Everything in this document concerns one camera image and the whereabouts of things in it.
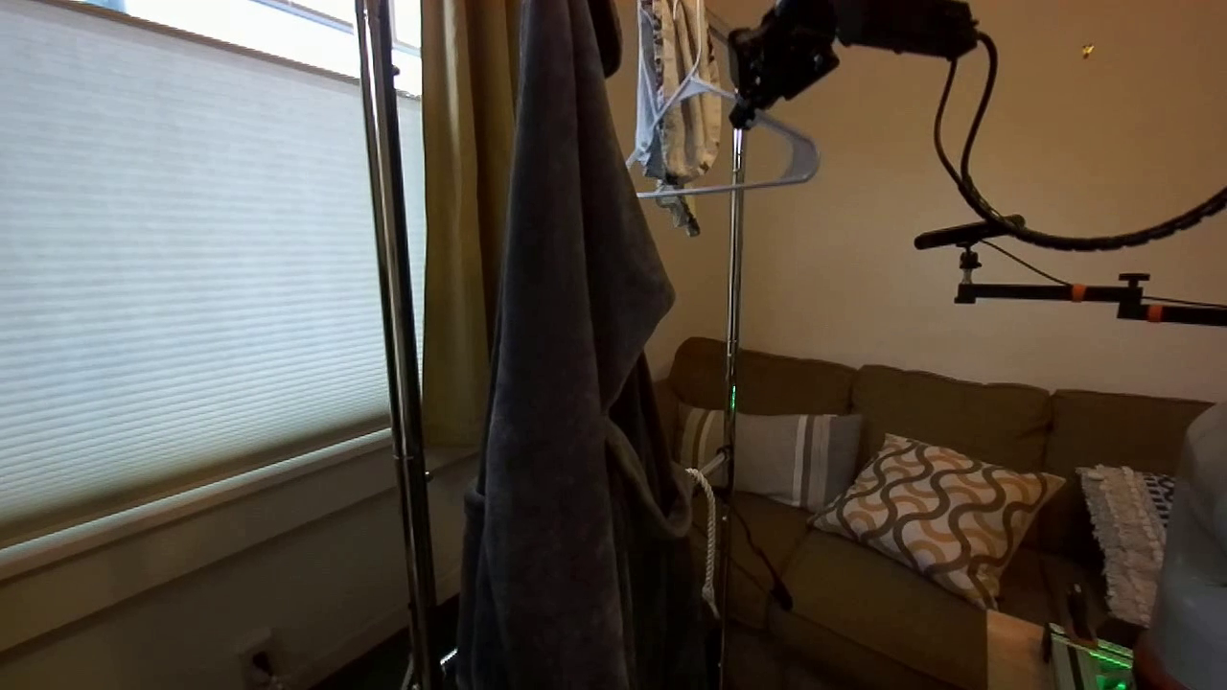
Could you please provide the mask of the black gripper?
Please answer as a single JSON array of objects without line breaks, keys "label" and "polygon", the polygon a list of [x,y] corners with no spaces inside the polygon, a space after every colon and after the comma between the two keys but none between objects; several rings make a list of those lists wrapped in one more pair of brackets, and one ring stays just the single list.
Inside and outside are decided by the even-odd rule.
[{"label": "black gripper", "polygon": [[794,99],[828,77],[839,63],[832,42],[832,0],[773,0],[755,25],[737,25],[727,35],[727,63],[737,83],[737,106],[727,122],[747,129],[752,118],[773,99]]}]

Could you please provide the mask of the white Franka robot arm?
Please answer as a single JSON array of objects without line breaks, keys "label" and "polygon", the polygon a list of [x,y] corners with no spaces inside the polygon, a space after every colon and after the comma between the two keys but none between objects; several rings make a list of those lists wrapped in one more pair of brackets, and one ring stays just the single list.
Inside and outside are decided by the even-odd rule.
[{"label": "white Franka robot arm", "polygon": [[771,0],[755,25],[727,35],[727,122],[747,129],[759,109],[800,94],[839,63],[839,47],[959,61],[976,47],[976,24],[966,0]]}]

